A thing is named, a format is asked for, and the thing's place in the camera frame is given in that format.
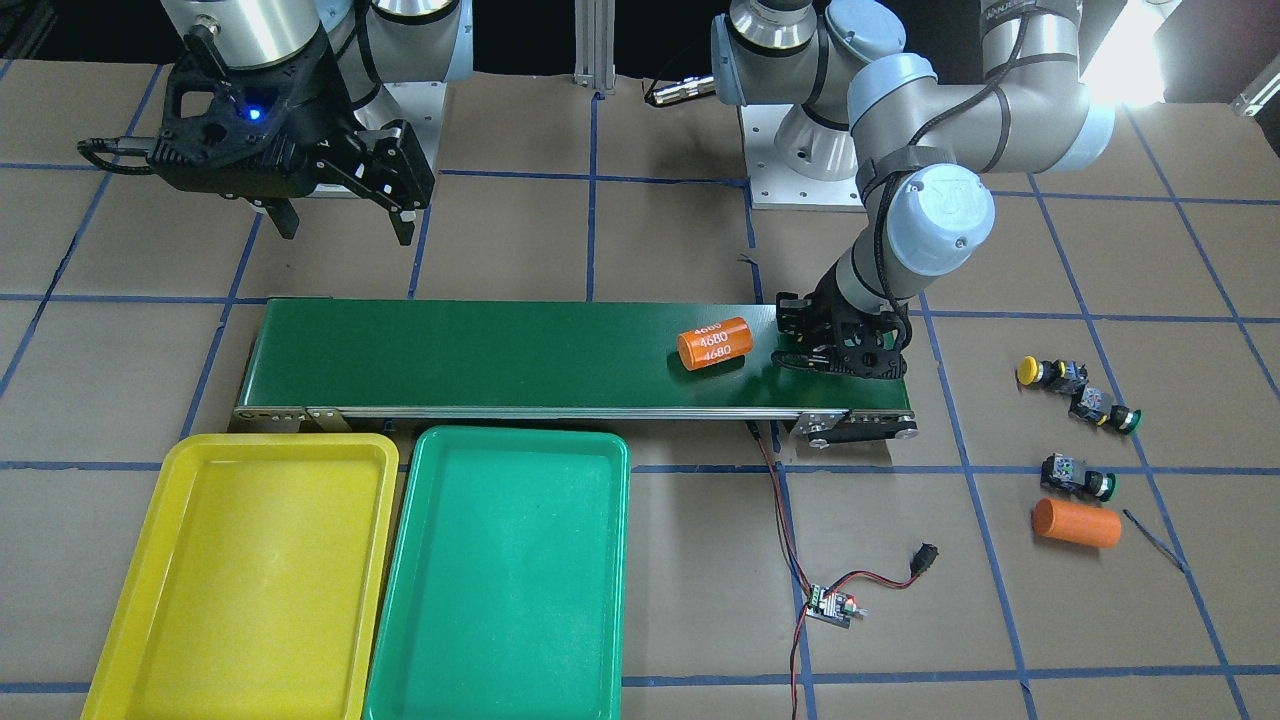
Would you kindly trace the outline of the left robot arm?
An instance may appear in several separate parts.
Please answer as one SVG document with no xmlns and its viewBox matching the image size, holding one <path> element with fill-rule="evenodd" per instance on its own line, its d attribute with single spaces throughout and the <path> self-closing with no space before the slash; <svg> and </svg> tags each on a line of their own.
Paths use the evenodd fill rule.
<svg viewBox="0 0 1280 720">
<path fill-rule="evenodd" d="M 868 217 L 810 293 L 777 296 L 776 366 L 902 377 L 908 304 L 995 227 L 983 174 L 1075 170 L 1106 149 L 1115 113 L 1082 83 L 1082 14 L 1079 1 L 980 3 L 978 85 L 942 83 L 878 1 L 733 1 L 713 19 L 719 100 L 787 105 L 850 143 Z"/>
</svg>

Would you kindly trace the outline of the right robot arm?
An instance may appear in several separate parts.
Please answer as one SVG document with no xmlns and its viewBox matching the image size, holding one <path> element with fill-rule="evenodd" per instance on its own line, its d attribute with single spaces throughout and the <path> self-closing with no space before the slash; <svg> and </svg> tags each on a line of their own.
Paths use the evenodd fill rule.
<svg viewBox="0 0 1280 720">
<path fill-rule="evenodd" d="M 292 238 L 293 199 L 335 184 L 375 202 L 398 242 L 435 184 L 394 83 L 474 69 L 468 1 L 168 1 L 184 47 L 145 154 L 169 186 L 242 199 Z"/>
</svg>

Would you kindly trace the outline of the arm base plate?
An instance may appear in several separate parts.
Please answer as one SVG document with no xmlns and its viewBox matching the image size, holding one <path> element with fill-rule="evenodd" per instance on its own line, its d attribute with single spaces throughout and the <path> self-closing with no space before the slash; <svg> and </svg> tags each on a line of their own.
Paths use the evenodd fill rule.
<svg viewBox="0 0 1280 720">
<path fill-rule="evenodd" d="M 389 83 L 369 102 L 342 99 L 344 133 L 317 149 L 325 167 L 314 199 L 366 199 L 397 214 L 422 211 L 435 183 L 433 165 L 442 135 L 443 82 Z"/>
<path fill-rule="evenodd" d="M 756 210 L 864 213 L 852 137 L 799 105 L 739 109 L 751 205 Z"/>
</svg>

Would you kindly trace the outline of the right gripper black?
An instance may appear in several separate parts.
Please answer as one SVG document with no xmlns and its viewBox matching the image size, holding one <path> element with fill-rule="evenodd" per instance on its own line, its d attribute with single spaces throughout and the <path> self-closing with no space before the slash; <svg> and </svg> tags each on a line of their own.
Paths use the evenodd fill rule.
<svg viewBox="0 0 1280 720">
<path fill-rule="evenodd" d="M 398 245 L 412 245 L 433 172 L 404 120 L 360 128 L 323 29 L 261 69 L 232 68 L 204 26 L 184 42 L 146 155 L 156 174 L 178 190 L 264 201 L 284 240 L 300 228 L 289 199 L 342 184 L 389 209 Z"/>
</svg>

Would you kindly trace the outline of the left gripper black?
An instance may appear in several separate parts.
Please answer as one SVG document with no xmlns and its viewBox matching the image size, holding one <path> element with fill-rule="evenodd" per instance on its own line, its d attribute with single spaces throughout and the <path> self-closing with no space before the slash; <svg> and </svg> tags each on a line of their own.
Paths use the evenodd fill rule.
<svg viewBox="0 0 1280 720">
<path fill-rule="evenodd" d="M 774 319 L 783 337 L 771 355 L 776 366 L 873 380 L 899 380 L 908 373 L 902 347 L 911 327 L 901 313 L 868 314 L 837 292 L 781 292 Z"/>
</svg>

